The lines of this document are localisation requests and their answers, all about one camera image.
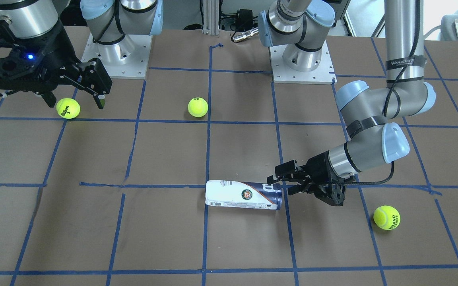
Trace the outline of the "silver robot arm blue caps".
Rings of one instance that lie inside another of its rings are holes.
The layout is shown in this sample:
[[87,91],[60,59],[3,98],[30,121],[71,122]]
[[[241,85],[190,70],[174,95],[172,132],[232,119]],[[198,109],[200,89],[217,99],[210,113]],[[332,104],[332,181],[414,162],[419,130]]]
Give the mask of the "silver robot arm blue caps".
[[[409,143],[392,119],[427,112],[436,94],[424,80],[427,60],[422,36],[421,0],[385,1],[386,87],[371,89],[356,80],[338,89],[336,105],[346,123],[349,141],[308,159],[275,167],[267,183],[296,182],[289,195],[314,194],[331,206],[342,206],[345,189],[357,185],[355,176],[374,167],[393,164],[409,154]],[[288,45],[289,67],[299,66],[298,57],[318,56],[335,19],[333,8],[321,0],[276,0],[258,16],[262,45]]]

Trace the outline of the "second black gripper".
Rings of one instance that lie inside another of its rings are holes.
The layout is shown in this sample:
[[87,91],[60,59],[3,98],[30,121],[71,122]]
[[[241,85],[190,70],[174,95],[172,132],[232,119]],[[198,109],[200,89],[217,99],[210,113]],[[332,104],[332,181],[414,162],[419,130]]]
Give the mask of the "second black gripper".
[[45,34],[27,39],[11,31],[9,20],[0,20],[0,89],[37,93],[54,108],[52,91],[72,85],[91,94],[98,109],[104,109],[112,83],[99,58],[82,63],[76,57],[60,20]]

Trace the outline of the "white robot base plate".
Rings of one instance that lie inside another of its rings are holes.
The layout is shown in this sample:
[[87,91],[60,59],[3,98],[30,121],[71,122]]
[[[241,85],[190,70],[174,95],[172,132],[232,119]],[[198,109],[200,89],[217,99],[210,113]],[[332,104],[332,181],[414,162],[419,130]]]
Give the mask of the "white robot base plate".
[[90,34],[82,61],[99,58],[112,79],[146,79],[152,40],[150,35],[126,35],[119,43],[102,45]]

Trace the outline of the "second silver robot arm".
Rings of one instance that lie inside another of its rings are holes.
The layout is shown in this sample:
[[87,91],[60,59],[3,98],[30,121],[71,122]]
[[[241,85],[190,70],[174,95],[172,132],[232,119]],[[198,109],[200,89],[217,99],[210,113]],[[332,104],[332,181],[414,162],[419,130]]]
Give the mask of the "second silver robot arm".
[[53,91],[70,85],[93,96],[99,109],[110,93],[111,66],[143,64],[131,36],[159,35],[161,0],[82,0],[94,55],[79,59],[52,0],[0,0],[0,97],[32,92],[55,107]]

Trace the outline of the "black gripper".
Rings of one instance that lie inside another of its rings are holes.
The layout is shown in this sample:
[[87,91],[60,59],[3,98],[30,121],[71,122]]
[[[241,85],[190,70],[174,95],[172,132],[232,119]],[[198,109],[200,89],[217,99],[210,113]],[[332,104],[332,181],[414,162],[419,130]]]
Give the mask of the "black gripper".
[[348,178],[338,176],[333,170],[328,152],[316,155],[307,161],[307,164],[298,166],[296,160],[275,166],[274,174],[267,177],[268,184],[279,181],[305,182],[287,189],[289,196],[298,193],[314,194],[314,196],[330,206],[343,206],[345,189],[349,183],[355,181],[355,176]]

